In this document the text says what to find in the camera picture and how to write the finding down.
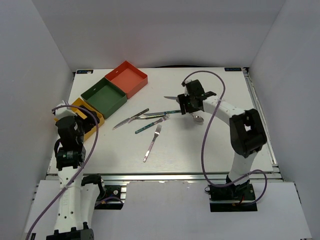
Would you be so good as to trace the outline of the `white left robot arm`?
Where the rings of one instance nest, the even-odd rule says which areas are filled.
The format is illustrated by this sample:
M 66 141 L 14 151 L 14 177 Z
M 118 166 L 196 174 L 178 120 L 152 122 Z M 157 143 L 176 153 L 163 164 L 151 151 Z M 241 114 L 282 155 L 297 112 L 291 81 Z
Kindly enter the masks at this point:
M 54 145 L 57 175 L 59 179 L 58 211 L 53 234 L 48 240 L 92 240 L 91 228 L 96 201 L 103 198 L 106 187 L 99 174 L 84 176 L 84 167 L 92 153 L 86 152 L 85 134 L 99 127 L 95 113 L 85 107 L 91 121 L 85 122 L 72 111 L 73 105 L 59 104 L 53 109 L 57 117 L 56 127 L 59 139 Z

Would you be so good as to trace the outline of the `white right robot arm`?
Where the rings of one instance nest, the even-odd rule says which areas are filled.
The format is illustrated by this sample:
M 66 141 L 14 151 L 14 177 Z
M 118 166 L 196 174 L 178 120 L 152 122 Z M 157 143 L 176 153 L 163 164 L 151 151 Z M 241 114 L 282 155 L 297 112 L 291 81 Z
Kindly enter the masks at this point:
M 216 93 L 205 92 L 199 80 L 186 80 L 181 84 L 185 93 L 178 95 L 181 113 L 203 111 L 211 114 L 205 130 L 201 146 L 201 168 L 205 180 L 215 188 L 226 188 L 226 195 L 236 200 L 244 193 L 243 184 L 247 183 L 249 176 L 260 172 L 251 170 L 255 157 L 267 142 L 267 136 L 259 112 L 252 108 L 245 110 L 223 100 L 226 85 L 222 84 L 222 93 L 216 98 Z M 204 153 L 210 126 L 217 117 L 229 126 L 230 143 L 234 151 L 231 170 L 225 184 L 214 184 L 207 176 L 204 164 Z

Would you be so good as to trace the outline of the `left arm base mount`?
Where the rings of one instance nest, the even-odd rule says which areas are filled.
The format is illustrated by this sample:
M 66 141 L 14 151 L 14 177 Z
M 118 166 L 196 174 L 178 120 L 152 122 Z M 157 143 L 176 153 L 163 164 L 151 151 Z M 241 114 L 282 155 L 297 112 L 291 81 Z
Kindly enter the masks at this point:
M 100 174 L 84 176 L 81 181 L 81 209 L 94 207 L 95 210 L 121 210 L 120 185 L 105 185 Z

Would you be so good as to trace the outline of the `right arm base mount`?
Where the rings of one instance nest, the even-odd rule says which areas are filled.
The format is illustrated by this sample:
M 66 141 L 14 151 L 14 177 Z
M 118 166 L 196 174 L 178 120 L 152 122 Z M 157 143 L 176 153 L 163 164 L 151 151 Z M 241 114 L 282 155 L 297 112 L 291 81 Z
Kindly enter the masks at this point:
M 208 185 L 204 189 L 209 195 L 209 206 L 212 213 L 227 212 L 257 212 L 255 191 L 253 185 L 247 180 L 240 185 L 215 187 Z

